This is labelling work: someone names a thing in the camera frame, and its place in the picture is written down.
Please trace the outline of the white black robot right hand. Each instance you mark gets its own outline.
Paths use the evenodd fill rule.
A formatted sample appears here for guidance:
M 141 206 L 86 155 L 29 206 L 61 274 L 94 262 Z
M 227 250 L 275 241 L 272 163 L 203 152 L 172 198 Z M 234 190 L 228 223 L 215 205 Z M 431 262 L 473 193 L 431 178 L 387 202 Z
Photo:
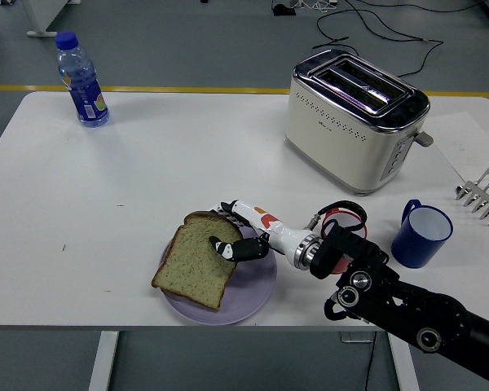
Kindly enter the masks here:
M 227 261 L 257 260 L 274 250 L 286 256 L 293 267 L 308 270 L 313 254 L 320 246 L 320 239 L 312 231 L 292 229 L 279 218 L 242 200 L 222 202 L 211 211 L 237 227 L 249 227 L 256 233 L 254 237 L 234 242 L 211 236 L 209 242 L 215 252 Z

